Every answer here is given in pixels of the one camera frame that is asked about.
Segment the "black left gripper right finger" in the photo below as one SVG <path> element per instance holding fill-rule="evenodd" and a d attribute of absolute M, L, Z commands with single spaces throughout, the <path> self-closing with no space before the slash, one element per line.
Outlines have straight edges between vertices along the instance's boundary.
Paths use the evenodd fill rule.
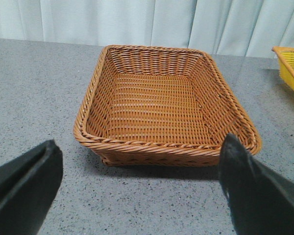
<path fill-rule="evenodd" d="M 227 134 L 219 182 L 238 235 L 294 235 L 294 183 L 274 172 Z"/>

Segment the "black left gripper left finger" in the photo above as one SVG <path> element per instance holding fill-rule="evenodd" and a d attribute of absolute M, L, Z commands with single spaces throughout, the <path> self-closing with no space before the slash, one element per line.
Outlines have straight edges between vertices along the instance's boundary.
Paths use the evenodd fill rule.
<path fill-rule="evenodd" d="M 0 235 L 39 232 L 63 178 L 63 154 L 48 140 L 0 166 Z"/>

